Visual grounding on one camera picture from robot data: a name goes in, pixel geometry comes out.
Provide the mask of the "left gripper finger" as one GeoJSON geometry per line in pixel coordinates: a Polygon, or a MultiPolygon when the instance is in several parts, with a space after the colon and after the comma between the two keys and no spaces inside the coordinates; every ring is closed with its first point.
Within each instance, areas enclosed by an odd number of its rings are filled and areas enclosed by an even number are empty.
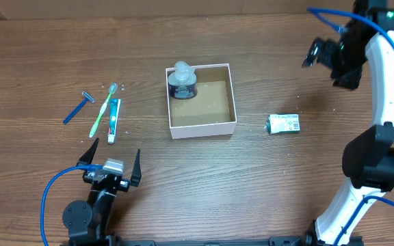
{"type": "Polygon", "coordinates": [[[79,158],[77,161],[78,166],[91,165],[94,158],[96,149],[99,144],[99,138],[96,138],[91,147],[79,158]]]}
{"type": "Polygon", "coordinates": [[[138,187],[141,178],[142,178],[142,173],[141,173],[141,167],[140,167],[140,149],[138,149],[137,154],[135,156],[133,170],[131,173],[130,185],[133,187],[138,187]]]}

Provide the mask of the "blue disposable razor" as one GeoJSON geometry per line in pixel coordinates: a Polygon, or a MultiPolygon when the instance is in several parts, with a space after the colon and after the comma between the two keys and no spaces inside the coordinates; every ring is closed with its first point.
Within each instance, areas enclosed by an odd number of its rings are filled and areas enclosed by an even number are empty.
{"type": "Polygon", "coordinates": [[[84,99],[73,109],[73,111],[63,120],[63,124],[68,124],[72,118],[85,106],[87,102],[95,103],[95,99],[86,91],[83,91],[84,99]]]}

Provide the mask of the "green white toothpaste tube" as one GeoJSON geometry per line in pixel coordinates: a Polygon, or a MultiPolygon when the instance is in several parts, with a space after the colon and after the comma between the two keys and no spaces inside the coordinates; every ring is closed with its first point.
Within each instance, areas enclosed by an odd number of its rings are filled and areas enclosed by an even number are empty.
{"type": "Polygon", "coordinates": [[[117,98],[111,99],[110,111],[109,111],[109,132],[107,136],[108,144],[113,144],[116,139],[120,105],[121,105],[120,99],[117,98]]]}

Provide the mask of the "green white soap packet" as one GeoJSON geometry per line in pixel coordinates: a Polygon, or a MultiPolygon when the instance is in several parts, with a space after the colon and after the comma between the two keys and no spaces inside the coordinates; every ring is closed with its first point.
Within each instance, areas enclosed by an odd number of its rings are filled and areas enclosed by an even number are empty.
{"type": "Polygon", "coordinates": [[[299,133],[300,118],[298,114],[270,114],[265,124],[269,134],[299,133]]]}

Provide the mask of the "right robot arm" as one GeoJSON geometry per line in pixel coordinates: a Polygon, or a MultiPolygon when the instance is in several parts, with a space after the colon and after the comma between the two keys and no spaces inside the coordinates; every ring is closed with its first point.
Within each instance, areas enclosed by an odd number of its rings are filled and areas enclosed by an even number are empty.
{"type": "Polygon", "coordinates": [[[371,206],[394,189],[394,9],[386,1],[357,0],[346,25],[332,24],[338,41],[313,41],[304,66],[320,63],[336,87],[354,90],[363,66],[371,73],[372,120],[342,156],[345,179],[329,207],[294,245],[361,245],[353,230],[371,206]]]}

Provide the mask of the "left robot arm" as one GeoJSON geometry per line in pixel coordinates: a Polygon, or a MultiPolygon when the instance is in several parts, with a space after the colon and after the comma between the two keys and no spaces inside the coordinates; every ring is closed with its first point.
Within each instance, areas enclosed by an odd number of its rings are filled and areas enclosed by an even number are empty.
{"type": "Polygon", "coordinates": [[[96,139],[76,164],[84,168],[82,178],[91,185],[91,189],[86,201],[73,201],[63,212],[62,221],[68,229],[69,245],[124,245],[116,233],[107,234],[106,229],[117,192],[127,192],[129,187],[140,183],[140,152],[135,156],[130,179],[126,179],[122,177],[123,161],[107,159],[102,165],[92,164],[98,144],[99,139],[96,139]]]}

